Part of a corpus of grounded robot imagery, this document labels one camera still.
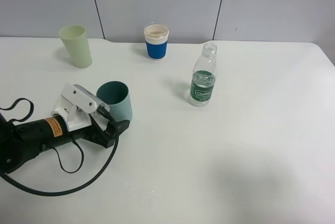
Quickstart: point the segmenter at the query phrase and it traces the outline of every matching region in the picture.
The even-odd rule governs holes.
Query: dark teal cup
[[[131,121],[132,109],[129,89],[126,84],[120,81],[105,83],[100,86],[96,96],[109,106],[109,113],[115,121]]]

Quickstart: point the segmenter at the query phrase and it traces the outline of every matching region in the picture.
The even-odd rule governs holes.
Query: plastic bottle
[[[189,103],[205,106],[209,103],[217,77],[216,51],[214,43],[204,45],[203,53],[195,63],[191,83]]]

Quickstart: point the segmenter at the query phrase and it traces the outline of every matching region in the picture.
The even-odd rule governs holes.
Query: plastic cup
[[[166,54],[169,30],[164,25],[148,24],[144,28],[148,55],[152,60],[162,60]]]
[[[59,37],[77,68],[87,68],[92,64],[86,31],[83,26],[66,26],[59,31]]]
[[[109,113],[116,122],[132,119],[132,109],[129,88],[120,81],[111,81],[100,86],[96,96],[105,102]]]

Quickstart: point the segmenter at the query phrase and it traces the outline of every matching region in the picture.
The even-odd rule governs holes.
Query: green bottle label
[[[191,97],[199,102],[210,99],[214,88],[215,78],[208,71],[197,71],[193,74]]]

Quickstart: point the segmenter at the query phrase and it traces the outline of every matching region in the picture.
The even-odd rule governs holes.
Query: orange warning label
[[[49,123],[54,137],[59,137],[59,136],[63,135],[61,125],[59,124],[59,122],[55,118],[53,118],[53,117],[45,118],[44,120]]]

